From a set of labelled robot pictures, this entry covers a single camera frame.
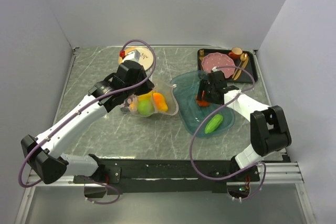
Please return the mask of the orange pumpkin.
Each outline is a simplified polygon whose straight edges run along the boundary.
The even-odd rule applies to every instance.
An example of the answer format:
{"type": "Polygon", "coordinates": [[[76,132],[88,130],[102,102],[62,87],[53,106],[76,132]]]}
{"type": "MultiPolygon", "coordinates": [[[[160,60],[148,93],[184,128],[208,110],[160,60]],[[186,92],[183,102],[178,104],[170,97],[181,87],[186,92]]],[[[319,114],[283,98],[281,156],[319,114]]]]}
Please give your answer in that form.
{"type": "Polygon", "coordinates": [[[198,106],[200,107],[207,107],[210,106],[211,103],[204,101],[204,100],[196,100],[196,103],[198,104],[198,106]]]}

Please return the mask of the green apple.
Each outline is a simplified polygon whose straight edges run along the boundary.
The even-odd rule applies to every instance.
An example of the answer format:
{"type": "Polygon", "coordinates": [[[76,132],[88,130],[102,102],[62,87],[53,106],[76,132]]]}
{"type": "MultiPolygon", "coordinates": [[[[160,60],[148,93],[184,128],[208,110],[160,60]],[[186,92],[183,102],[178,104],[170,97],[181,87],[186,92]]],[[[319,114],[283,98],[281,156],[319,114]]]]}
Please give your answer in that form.
{"type": "Polygon", "coordinates": [[[154,111],[155,109],[151,100],[142,100],[138,102],[138,112],[142,116],[150,116],[154,111]]]}

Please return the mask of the orange mango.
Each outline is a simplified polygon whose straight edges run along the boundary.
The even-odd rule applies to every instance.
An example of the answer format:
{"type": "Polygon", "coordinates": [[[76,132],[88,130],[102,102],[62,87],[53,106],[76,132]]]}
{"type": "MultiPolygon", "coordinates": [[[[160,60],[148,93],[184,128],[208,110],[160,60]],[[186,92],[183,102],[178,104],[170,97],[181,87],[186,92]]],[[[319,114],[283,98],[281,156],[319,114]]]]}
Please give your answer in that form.
{"type": "Polygon", "coordinates": [[[162,112],[168,111],[168,106],[166,104],[165,97],[163,96],[163,94],[159,92],[155,92],[153,93],[153,99],[154,99],[154,102],[155,102],[155,105],[158,111],[162,111],[162,112]]]}

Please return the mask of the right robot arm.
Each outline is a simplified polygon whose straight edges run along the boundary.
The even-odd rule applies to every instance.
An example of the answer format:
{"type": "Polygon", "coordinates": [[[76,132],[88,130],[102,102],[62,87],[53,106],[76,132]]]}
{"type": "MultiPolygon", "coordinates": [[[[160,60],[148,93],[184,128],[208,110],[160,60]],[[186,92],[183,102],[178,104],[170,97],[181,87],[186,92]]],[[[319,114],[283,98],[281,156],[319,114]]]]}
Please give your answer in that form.
{"type": "Polygon", "coordinates": [[[250,123],[250,144],[231,160],[229,173],[235,181],[242,181],[248,175],[248,166],[292,143],[283,109],[260,103],[238,87],[229,86],[220,70],[210,72],[200,80],[196,99],[226,105],[250,123]]]}

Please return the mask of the yellow bell pepper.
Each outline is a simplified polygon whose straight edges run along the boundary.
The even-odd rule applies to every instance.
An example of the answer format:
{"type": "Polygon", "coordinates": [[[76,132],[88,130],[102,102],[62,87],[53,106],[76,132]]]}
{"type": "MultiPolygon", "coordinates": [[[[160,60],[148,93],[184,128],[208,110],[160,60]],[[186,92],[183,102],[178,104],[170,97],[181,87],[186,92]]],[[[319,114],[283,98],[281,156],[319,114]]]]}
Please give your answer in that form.
{"type": "Polygon", "coordinates": [[[144,100],[150,100],[152,97],[152,93],[149,92],[147,94],[143,94],[143,95],[133,95],[130,98],[130,105],[129,105],[129,109],[133,112],[137,111],[138,109],[138,103],[140,101],[144,101],[144,100]]]}

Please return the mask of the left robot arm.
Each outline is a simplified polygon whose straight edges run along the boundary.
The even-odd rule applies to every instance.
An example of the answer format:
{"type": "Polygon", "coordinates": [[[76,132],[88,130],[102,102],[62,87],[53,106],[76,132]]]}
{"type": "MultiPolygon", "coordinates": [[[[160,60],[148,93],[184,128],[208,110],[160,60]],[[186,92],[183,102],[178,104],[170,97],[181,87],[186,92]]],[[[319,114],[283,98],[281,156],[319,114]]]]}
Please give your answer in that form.
{"type": "Polygon", "coordinates": [[[27,163],[45,184],[54,183],[63,175],[86,176],[93,183],[100,182],[106,172],[98,157],[66,155],[65,150],[77,135],[128,97],[146,94],[153,88],[141,64],[131,60],[123,62],[115,73],[97,82],[81,102],[50,129],[21,140],[27,163]]]}

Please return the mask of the clear pink-dotted zip bag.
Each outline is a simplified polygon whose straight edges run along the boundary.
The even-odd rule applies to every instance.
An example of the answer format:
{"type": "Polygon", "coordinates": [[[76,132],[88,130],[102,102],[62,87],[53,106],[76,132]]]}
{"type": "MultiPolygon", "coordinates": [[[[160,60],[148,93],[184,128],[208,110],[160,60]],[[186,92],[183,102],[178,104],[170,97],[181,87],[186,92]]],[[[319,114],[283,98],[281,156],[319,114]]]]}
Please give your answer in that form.
{"type": "Polygon", "coordinates": [[[176,115],[179,109],[173,93],[176,87],[176,84],[156,81],[154,89],[149,93],[129,96],[120,106],[120,111],[140,117],[150,117],[154,114],[176,115]]]}

